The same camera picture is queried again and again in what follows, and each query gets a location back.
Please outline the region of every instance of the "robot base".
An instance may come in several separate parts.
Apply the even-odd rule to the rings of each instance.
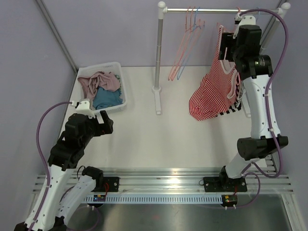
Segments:
[[[247,191],[247,185],[244,178],[231,179],[226,173],[224,166],[218,177],[203,177],[204,190],[206,193],[234,193]]]

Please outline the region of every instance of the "red wire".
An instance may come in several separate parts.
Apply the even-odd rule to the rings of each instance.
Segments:
[[[109,184],[108,183],[105,183],[105,189],[106,189],[106,194],[105,194],[105,197],[107,196],[107,193],[109,191]]]
[[[234,194],[233,194],[233,196],[236,195],[236,193],[237,193],[237,186],[235,186],[235,188],[234,188]]]

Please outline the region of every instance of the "pink cloth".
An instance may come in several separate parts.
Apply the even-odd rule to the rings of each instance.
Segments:
[[[116,91],[120,88],[120,82],[112,72],[100,71],[91,77],[79,76],[78,82],[82,86],[84,97],[90,100],[94,100],[98,87],[109,91]]]

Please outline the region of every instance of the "laundry basket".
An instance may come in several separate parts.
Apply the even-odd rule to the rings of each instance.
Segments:
[[[120,76],[120,84],[121,84],[121,95],[120,98],[123,100],[123,103],[121,105],[107,107],[104,109],[95,110],[94,113],[97,113],[99,111],[108,111],[108,112],[118,112],[122,111],[126,108],[127,104],[127,94],[126,94],[126,86],[125,86],[125,80],[122,73],[121,65],[118,62],[111,62],[111,63],[105,63],[105,64],[98,64],[88,67],[82,67],[78,70],[77,78],[79,76],[92,76],[98,71],[104,71],[104,72],[112,72],[115,75]],[[78,88],[80,88],[80,99],[84,98],[83,90],[81,84],[78,82]]]

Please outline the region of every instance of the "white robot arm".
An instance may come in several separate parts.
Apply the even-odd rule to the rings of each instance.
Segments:
[[[95,115],[90,100],[72,103],[76,114],[69,117],[48,159],[50,183],[46,177],[38,200],[25,222],[16,225],[14,231],[65,231],[72,214],[84,197],[94,189],[104,191],[103,171],[87,167],[78,183],[60,202],[68,179],[73,174],[84,149],[94,136],[111,134],[113,121],[105,111]]]
[[[222,168],[219,177],[204,178],[206,192],[234,192],[234,186],[238,192],[247,191],[246,184],[241,181],[246,168],[275,153],[277,147],[281,149],[288,144],[288,137],[281,135],[276,122],[271,95],[271,59],[260,54],[262,31],[252,15],[238,15],[236,20],[235,32],[222,35],[219,59],[235,62],[249,101],[251,137],[237,141],[238,153]]]

